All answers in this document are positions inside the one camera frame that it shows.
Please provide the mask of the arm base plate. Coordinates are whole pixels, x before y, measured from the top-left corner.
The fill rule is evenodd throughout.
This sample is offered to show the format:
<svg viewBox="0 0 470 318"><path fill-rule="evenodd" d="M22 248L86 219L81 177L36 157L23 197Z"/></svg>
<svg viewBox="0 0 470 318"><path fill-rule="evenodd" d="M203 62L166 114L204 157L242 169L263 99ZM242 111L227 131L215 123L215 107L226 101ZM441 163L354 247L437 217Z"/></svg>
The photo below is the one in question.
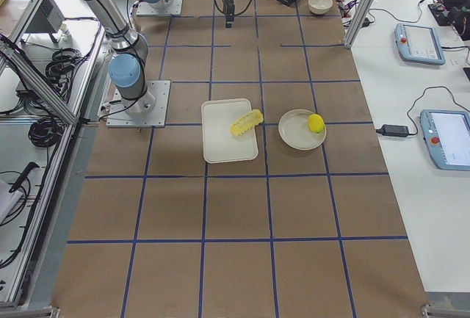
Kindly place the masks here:
<svg viewBox="0 0 470 318"><path fill-rule="evenodd" d="M138 101L123 100L117 88L111 105L106 126L110 128L164 128L168 100L170 96L169 80L147 81L147 92Z"/></svg>
<svg viewBox="0 0 470 318"><path fill-rule="evenodd" d="M139 17L179 16L183 0L140 0L136 14Z"/></svg>

